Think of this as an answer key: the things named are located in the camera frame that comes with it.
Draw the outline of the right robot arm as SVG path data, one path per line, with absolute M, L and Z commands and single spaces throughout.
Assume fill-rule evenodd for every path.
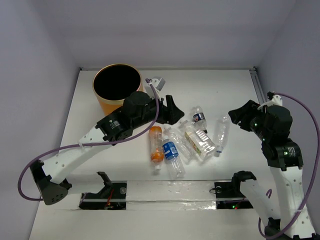
M 231 179 L 230 190 L 244 195 L 259 216 L 258 230 L 266 240 L 318 240 L 306 206 L 312 187 L 303 190 L 303 157 L 297 143 L 289 138 L 293 118 L 282 98 L 260 105 L 249 100 L 228 112 L 231 122 L 261 140 L 261 150 L 275 181 L 279 206 L 270 200 L 250 171 L 239 171 Z

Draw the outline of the dark blue label bottle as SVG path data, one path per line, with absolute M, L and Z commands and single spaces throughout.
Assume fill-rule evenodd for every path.
M 198 125 L 198 127 L 207 134 L 207 121 L 203 109 L 199 105 L 193 107 L 191 109 L 191 116 L 193 121 Z

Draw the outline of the blue label water bottle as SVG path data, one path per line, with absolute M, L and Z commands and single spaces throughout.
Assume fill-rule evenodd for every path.
M 167 135 L 163 136 L 162 149 L 170 178 L 172 180 L 183 178 L 186 172 L 182 160 L 180 158 L 176 145 L 170 140 Z

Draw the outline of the orange plastic bottle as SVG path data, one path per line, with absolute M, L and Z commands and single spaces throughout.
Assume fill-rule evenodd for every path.
M 162 128 L 153 126 L 149 130 L 150 160 L 155 171 L 160 171 L 164 160 Z

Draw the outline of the clear bottle blue cap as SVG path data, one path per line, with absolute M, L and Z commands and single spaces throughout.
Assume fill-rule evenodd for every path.
M 218 154 L 221 154 L 224 151 L 228 143 L 230 125 L 231 125 L 231 120 L 228 115 L 220 117 L 216 121 L 213 142 L 216 145 L 216 152 Z

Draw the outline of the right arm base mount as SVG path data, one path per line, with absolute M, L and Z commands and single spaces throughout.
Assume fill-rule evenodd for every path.
M 216 197 L 216 208 L 218 210 L 252 209 L 252 204 L 240 192 L 240 186 L 242 182 L 256 179 L 252 172 L 242 170 L 234 173 L 230 181 L 215 182 L 209 192 Z

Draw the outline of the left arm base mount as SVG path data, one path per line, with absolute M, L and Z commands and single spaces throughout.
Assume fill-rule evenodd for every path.
M 79 208 L 81 210 L 125 210 L 127 182 L 112 182 L 103 171 L 98 171 L 97 174 L 102 178 L 104 186 L 97 193 L 82 193 Z

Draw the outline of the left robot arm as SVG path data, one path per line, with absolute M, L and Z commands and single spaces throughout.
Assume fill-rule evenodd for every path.
M 36 159 L 30 165 L 42 201 L 46 205 L 60 202 L 73 187 L 71 172 L 99 152 L 124 142 L 135 129 L 148 123 L 174 125 L 184 115 L 171 95 L 155 99 L 142 91 L 132 93 L 121 107 L 99 120 L 78 144 L 65 147 L 44 161 Z

